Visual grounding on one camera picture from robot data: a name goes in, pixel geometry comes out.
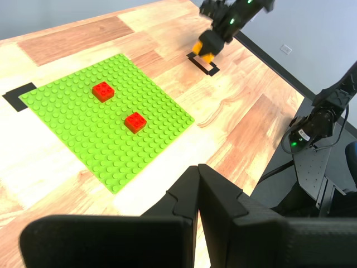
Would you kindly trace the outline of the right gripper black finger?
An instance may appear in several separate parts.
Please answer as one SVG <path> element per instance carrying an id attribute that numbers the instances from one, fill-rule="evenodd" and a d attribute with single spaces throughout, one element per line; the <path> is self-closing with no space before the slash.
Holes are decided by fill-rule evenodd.
<path id="1" fill-rule="evenodd" d="M 208 42 L 217 42 L 217 43 L 224 43 L 224 39 L 221 36 L 213 31 L 213 30 L 206 30 L 201 34 L 201 42 L 208 43 Z"/>
<path id="2" fill-rule="evenodd" d="M 223 42 L 202 42 L 201 55 L 217 55 L 222 51 L 223 48 Z"/>

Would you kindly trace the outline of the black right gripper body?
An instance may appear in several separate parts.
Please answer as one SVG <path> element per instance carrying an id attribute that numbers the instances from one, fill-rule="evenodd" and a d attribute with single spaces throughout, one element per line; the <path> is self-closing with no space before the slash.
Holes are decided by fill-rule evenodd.
<path id="1" fill-rule="evenodd" d="M 234 1 L 232 4 L 226 4 L 225 1 L 203 1 L 200 14 L 212 20 L 212 30 L 224 42 L 231 42 L 246 24 L 244 7 L 243 1 Z"/>

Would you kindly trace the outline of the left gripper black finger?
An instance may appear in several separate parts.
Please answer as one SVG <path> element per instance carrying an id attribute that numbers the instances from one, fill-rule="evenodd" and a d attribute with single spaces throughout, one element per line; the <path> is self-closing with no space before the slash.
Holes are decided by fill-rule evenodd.
<path id="1" fill-rule="evenodd" d="M 190 166 L 141 216 L 53 215 L 20 234 L 27 267 L 193 267 L 200 174 Z"/>
<path id="2" fill-rule="evenodd" d="M 210 166 L 198 169 L 212 267 L 356 266 L 356 219 L 283 217 Z"/>

